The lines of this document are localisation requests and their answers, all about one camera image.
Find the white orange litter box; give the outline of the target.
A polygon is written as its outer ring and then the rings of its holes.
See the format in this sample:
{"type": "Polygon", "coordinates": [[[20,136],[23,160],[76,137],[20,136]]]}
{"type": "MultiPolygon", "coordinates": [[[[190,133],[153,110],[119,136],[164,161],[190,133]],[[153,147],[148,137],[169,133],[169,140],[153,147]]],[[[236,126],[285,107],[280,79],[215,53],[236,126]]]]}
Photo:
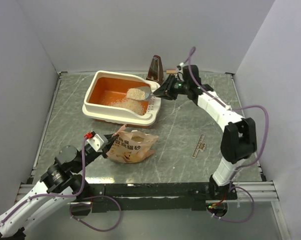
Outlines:
{"type": "Polygon", "coordinates": [[[146,128],[151,126],[159,113],[161,99],[152,97],[148,101],[140,101],[135,110],[129,107],[118,107],[126,100],[129,89],[150,87],[157,90],[157,82],[145,80],[133,74],[99,70],[85,94],[82,112],[89,118],[114,124],[127,124],[146,128]]]}

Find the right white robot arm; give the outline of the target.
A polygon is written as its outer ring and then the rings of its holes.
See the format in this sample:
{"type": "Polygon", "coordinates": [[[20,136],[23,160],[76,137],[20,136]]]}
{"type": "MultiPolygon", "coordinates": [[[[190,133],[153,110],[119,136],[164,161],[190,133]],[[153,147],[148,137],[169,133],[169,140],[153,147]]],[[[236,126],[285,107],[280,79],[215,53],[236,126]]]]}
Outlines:
{"type": "Polygon", "coordinates": [[[209,84],[202,84],[199,69],[193,64],[180,67],[178,73],[170,74],[153,95],[165,100],[176,100],[179,95],[185,95],[221,128],[222,158],[209,178],[208,193],[214,199],[222,198],[246,159],[257,150],[255,121],[233,111],[209,84]]]}

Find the silver metal scoop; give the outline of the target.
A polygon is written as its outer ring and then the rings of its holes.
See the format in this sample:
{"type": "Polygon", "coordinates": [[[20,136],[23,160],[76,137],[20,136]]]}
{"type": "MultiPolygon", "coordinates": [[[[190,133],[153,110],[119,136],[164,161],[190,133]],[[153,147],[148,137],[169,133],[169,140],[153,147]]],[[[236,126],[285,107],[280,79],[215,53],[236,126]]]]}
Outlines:
{"type": "Polygon", "coordinates": [[[136,101],[148,101],[154,96],[155,95],[149,86],[130,88],[126,93],[126,98],[136,101]]]}

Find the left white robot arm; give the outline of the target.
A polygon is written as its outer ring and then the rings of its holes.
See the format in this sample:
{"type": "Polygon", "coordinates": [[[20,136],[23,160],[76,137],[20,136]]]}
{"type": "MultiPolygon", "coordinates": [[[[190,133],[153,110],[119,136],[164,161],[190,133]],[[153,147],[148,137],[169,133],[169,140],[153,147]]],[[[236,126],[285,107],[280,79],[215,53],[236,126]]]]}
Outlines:
{"type": "Polygon", "coordinates": [[[118,134],[87,133],[81,150],[63,147],[54,163],[33,188],[13,207],[0,215],[0,240],[23,240],[39,223],[73,201],[93,198],[85,180],[86,167],[99,156],[107,157],[118,134]]]}

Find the peach cat litter bag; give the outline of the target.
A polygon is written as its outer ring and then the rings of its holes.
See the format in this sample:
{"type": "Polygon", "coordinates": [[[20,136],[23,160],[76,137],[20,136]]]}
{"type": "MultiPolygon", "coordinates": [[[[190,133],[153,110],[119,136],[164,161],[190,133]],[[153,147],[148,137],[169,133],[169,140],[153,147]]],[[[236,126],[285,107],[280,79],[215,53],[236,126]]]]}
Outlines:
{"type": "Polygon", "coordinates": [[[157,142],[157,135],[146,134],[138,130],[125,131],[122,125],[113,137],[117,137],[106,153],[111,161],[123,164],[137,164],[155,153],[152,146],[157,142]]]}

